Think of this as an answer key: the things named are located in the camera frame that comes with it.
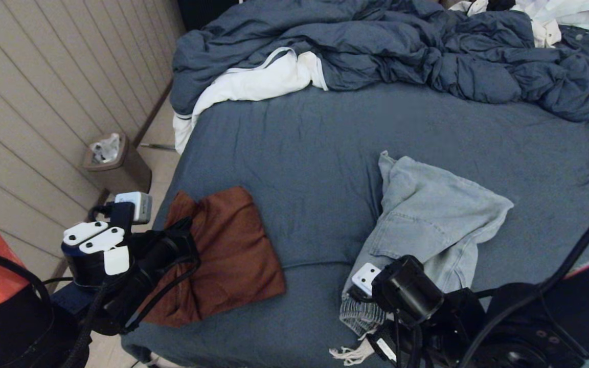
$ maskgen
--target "white clothing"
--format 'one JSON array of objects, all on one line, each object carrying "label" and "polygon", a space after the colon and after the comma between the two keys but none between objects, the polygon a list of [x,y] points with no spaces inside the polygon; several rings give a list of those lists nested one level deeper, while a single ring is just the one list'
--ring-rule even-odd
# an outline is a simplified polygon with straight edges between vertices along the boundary
[{"label": "white clothing", "polygon": [[[516,0],[510,10],[525,12],[531,18],[536,47],[553,47],[562,35],[559,24],[589,30],[589,1],[585,0]],[[456,3],[449,10],[467,12],[467,16],[486,11],[488,0]]]},{"label": "white clothing", "polygon": [[191,115],[174,114],[176,151],[183,154],[199,115],[215,103],[266,100],[302,90],[311,82],[315,87],[329,90],[320,58],[310,51],[297,56],[287,47],[273,51],[259,67],[227,70],[201,93]]}]

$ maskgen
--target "trash can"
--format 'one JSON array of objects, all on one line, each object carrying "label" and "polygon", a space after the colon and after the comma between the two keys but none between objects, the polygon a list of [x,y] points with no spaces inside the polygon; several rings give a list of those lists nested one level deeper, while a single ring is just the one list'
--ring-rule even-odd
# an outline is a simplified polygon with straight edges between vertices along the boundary
[{"label": "trash can", "polygon": [[[151,169],[142,159],[138,150],[131,145],[124,133],[119,133],[120,144],[117,157],[107,163],[99,163],[94,153],[88,149],[83,167],[111,193],[143,192],[149,193]],[[109,138],[104,135],[97,142]]]}]

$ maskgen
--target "white plastic bracket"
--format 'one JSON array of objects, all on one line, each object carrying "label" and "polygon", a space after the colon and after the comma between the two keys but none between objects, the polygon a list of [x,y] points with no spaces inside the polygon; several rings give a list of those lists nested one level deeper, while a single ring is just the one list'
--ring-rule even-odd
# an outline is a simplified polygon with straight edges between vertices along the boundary
[{"label": "white plastic bracket", "polygon": [[124,240],[124,229],[112,227],[100,233],[94,238],[79,245],[80,251],[85,254],[93,254],[98,251],[107,251],[120,244]]},{"label": "white plastic bracket", "polygon": [[360,290],[364,291],[367,296],[372,296],[372,281],[381,273],[378,267],[372,265],[372,263],[365,263],[360,270],[358,270],[353,276],[351,277],[351,282]]},{"label": "white plastic bracket", "polygon": [[122,274],[129,270],[129,247],[116,247],[103,252],[103,270],[106,275]]},{"label": "white plastic bracket", "polygon": [[102,233],[108,228],[108,223],[95,221],[93,223],[79,223],[63,231],[63,243],[72,247],[85,242],[91,237]]}]

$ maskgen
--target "folded brown fabric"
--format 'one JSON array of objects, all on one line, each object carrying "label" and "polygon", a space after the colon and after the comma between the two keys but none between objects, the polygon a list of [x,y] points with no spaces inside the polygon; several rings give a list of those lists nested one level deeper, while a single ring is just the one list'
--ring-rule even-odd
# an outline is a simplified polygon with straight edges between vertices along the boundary
[{"label": "folded brown fabric", "polygon": [[[192,217],[201,267],[171,289],[144,321],[177,328],[285,293],[281,264],[248,191],[233,187],[199,203],[180,191],[170,204],[165,227],[186,216]],[[190,266],[170,269],[145,303]]]}]

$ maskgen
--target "denim jeans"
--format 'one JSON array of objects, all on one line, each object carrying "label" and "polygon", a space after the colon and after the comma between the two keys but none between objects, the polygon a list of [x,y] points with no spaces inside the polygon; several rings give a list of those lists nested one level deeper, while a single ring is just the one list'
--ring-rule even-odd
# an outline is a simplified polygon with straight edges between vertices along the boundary
[{"label": "denim jeans", "polygon": [[477,244],[497,234],[513,207],[510,200],[476,182],[410,157],[394,160],[385,151],[379,168],[383,214],[346,281],[339,315],[358,335],[383,324],[386,317],[374,303],[356,303],[347,294],[351,276],[365,263],[383,269],[412,255],[445,293],[469,287],[477,266]]}]

